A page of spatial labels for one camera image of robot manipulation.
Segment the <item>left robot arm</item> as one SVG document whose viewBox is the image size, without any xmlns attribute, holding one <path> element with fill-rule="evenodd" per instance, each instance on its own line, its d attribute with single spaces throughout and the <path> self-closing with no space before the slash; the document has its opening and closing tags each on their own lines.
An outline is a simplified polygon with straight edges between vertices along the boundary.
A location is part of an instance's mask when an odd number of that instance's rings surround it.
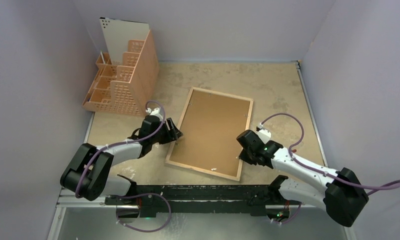
<svg viewBox="0 0 400 240">
<path fill-rule="evenodd" d="M 117 196 L 129 205 L 137 198 L 135 183 L 124 176 L 109 176 L 111 167 L 127 160 L 147 155 L 154 144 L 168 144 L 178 140 L 183 133 L 172 118 L 164 119 L 159 113 L 146 116 L 130 137 L 122 142 L 105 146 L 82 144 L 64 170 L 60 185 L 77 198 L 93 201 L 101 196 Z"/>
</svg>

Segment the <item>orange plastic file organizer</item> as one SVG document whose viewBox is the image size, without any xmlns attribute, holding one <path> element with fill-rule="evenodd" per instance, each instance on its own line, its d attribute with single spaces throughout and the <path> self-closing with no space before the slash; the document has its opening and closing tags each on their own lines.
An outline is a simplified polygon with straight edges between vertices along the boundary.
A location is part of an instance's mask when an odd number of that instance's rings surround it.
<svg viewBox="0 0 400 240">
<path fill-rule="evenodd" d="M 146 115 L 159 74 L 153 32 L 144 40 L 131 39 L 122 54 L 123 63 L 113 64 L 109 53 L 100 54 L 98 71 L 82 107 L 91 112 L 107 112 L 136 117 Z"/>
</svg>

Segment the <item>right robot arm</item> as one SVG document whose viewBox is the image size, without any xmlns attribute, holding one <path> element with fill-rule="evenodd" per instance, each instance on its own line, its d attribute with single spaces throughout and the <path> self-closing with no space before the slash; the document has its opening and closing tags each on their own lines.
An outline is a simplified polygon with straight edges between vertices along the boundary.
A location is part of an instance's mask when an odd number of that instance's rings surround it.
<svg viewBox="0 0 400 240">
<path fill-rule="evenodd" d="M 278 176 L 268 190 L 269 199 L 297 201 L 322 209 L 344 227 L 351 227 L 369 201 L 356 174 L 348 169 L 336 170 L 289 153 L 289 149 L 270 139 L 270 132 L 245 130 L 236 138 L 242 147 L 238 158 L 288 173 Z"/>
</svg>

